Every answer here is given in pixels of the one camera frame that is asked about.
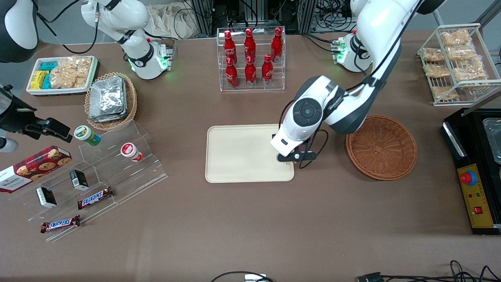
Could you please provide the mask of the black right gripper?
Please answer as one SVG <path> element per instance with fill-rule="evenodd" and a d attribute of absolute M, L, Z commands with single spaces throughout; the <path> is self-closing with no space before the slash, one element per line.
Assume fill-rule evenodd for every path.
<path fill-rule="evenodd" d="M 38 120 L 36 108 L 31 107 L 11 93 L 11 85 L 1 86 L 0 127 L 10 133 L 19 133 L 39 140 L 41 135 L 53 136 L 70 143 L 70 127 L 52 117 Z"/>

